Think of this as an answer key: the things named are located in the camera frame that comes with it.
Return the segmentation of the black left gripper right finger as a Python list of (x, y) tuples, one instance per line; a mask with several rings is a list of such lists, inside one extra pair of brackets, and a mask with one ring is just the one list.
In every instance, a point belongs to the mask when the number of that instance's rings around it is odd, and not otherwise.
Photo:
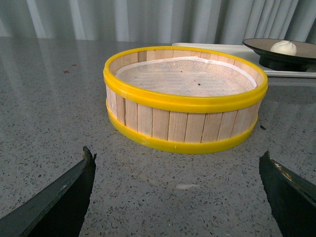
[(270, 158), (259, 160), (259, 173), (272, 215), (284, 237), (316, 235), (316, 186)]

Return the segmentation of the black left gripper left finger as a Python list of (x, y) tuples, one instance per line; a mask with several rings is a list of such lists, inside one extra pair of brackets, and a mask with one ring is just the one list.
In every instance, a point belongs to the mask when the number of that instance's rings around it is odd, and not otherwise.
[(0, 220), (2, 237), (77, 237), (87, 213), (96, 155), (83, 147), (83, 159)]

